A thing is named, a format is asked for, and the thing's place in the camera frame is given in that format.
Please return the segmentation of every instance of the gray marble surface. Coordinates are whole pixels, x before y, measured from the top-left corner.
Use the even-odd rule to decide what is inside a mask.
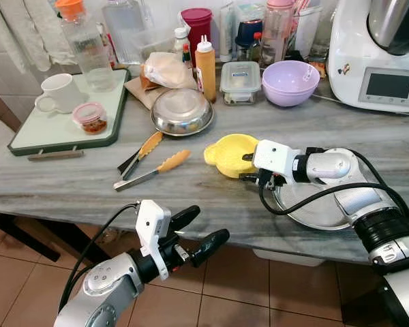
[[[352,148],[366,154],[409,205],[409,116],[359,110],[317,97],[295,108],[278,108],[261,93],[254,106],[225,106],[219,97],[214,108],[215,121],[207,130],[187,138],[165,137],[135,173],[189,149],[192,155],[182,166],[120,193],[112,189],[119,178],[116,167],[155,131],[149,111],[131,95],[118,141],[87,149],[81,158],[31,162],[15,157],[6,149],[12,133],[0,125],[0,212],[100,225],[137,199],[153,199],[173,213],[197,204],[202,212],[182,231],[186,238],[228,228],[235,245],[366,262],[367,254],[351,229],[324,232],[273,216],[260,203],[254,185],[226,178],[208,166],[203,159],[206,146],[231,133],[295,149]],[[113,225],[129,230],[135,220],[133,212],[124,212]]]

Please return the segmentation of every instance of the stainless steel bowl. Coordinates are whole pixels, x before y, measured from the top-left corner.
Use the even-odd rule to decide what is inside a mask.
[[[201,92],[173,89],[156,99],[151,109],[151,119],[162,133],[188,136],[209,126],[213,109]]]

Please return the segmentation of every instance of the yellow plastic bowl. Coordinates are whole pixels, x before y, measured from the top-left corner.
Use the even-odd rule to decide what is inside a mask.
[[[242,158],[253,153],[258,142],[250,135],[229,134],[204,150],[204,160],[208,165],[216,166],[223,175],[238,178],[241,173],[256,171],[250,161]]]

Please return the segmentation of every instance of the cup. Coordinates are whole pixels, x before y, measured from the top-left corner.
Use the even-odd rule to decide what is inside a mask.
[[[50,76],[41,83],[41,89],[44,93],[35,99],[35,108],[42,112],[54,110],[61,114],[69,114],[87,100],[70,74]]]

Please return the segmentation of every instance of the white appliance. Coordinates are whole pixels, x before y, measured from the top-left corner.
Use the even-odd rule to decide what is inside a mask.
[[[332,91],[350,106],[409,112],[409,53],[392,55],[375,43],[367,28],[370,6],[368,0],[338,3],[329,48]]]

